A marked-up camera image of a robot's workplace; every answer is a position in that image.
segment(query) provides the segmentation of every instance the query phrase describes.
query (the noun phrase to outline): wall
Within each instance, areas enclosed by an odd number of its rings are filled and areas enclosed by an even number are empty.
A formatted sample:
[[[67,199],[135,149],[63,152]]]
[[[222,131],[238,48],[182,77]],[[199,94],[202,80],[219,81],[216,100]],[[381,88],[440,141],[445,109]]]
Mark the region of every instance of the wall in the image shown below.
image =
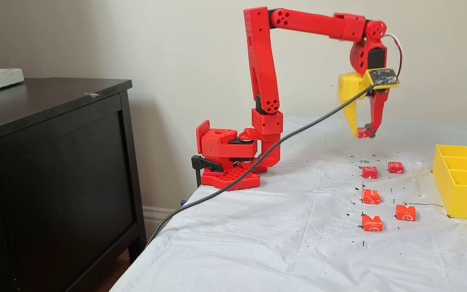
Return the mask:
[[[146,211],[160,217],[195,189],[195,128],[249,126],[250,76],[242,10],[285,7],[383,20],[404,47],[402,87],[386,115],[467,122],[467,1],[0,0],[0,68],[26,77],[132,79],[135,146]],[[336,105],[351,43],[273,30],[285,114]],[[398,53],[391,39],[389,66]]]

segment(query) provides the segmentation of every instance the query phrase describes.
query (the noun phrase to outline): plastic tablecloth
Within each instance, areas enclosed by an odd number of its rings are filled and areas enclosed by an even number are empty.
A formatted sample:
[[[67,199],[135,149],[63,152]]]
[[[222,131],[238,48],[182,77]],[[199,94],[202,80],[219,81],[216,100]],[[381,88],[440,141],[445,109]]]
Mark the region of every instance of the plastic tablecloth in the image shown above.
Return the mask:
[[[284,133],[313,120],[288,117]],[[467,124],[386,120],[376,138],[356,139],[328,119],[284,142],[261,187],[175,216],[111,291],[467,291],[467,220],[443,207],[436,144],[467,146]],[[388,161],[405,173],[388,173]],[[363,204],[363,188],[382,202]],[[199,187],[189,202],[215,190]],[[417,220],[397,220],[396,204],[415,206]],[[358,227],[362,213],[380,216],[383,231]]]

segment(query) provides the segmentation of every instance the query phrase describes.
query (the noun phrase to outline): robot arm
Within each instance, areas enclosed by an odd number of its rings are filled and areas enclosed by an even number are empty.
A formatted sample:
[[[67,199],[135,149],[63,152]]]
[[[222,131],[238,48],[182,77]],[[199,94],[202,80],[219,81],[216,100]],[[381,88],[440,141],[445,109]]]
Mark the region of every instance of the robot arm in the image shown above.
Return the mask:
[[[255,101],[255,108],[252,109],[252,128],[246,128],[239,136],[234,130],[211,129],[207,120],[197,128],[198,152],[204,157],[193,157],[193,167],[198,176],[199,170],[205,168],[201,176],[204,185],[228,185],[257,161],[257,158],[254,158],[257,140],[261,141],[261,153],[265,153],[280,139],[283,116],[279,111],[280,101],[271,52],[270,29],[283,28],[322,34],[332,39],[354,42],[350,62],[355,72],[339,76],[338,97],[342,103],[369,85],[370,78],[365,76],[368,69],[386,66],[387,48],[381,43],[381,38],[387,27],[381,21],[367,20],[361,15],[348,13],[336,13],[329,17],[283,8],[268,10],[267,7],[246,9],[244,21]],[[365,128],[356,128],[355,103],[344,108],[352,133],[358,138],[374,137],[381,124],[388,90],[385,88],[372,91],[371,122],[366,124]],[[279,160],[278,146],[260,162],[255,172],[265,172]],[[259,184],[260,177],[249,174],[232,189],[258,187]]]

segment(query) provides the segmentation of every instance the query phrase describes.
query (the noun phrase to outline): yellow tray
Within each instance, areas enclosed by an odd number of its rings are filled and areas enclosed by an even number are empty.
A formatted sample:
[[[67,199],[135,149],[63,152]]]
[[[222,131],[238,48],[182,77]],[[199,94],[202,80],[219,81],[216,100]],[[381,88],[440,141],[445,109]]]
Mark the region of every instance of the yellow tray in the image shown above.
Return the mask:
[[[448,215],[467,219],[467,146],[436,145],[432,170]]]

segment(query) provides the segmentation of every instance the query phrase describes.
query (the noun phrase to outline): red candy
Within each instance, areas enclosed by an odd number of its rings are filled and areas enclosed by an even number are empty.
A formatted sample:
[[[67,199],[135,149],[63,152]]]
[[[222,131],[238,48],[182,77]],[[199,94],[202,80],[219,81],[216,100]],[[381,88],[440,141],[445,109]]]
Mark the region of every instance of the red candy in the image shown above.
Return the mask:
[[[378,169],[374,166],[364,166],[362,168],[362,177],[378,178]]]
[[[365,231],[382,231],[383,224],[379,216],[362,216],[362,226]]]
[[[377,205],[381,202],[381,197],[378,191],[375,190],[363,190],[362,192],[363,203]]]
[[[401,162],[389,162],[389,172],[393,174],[402,174],[404,172]]]
[[[416,208],[414,206],[396,205],[396,218],[398,220],[416,220]]]

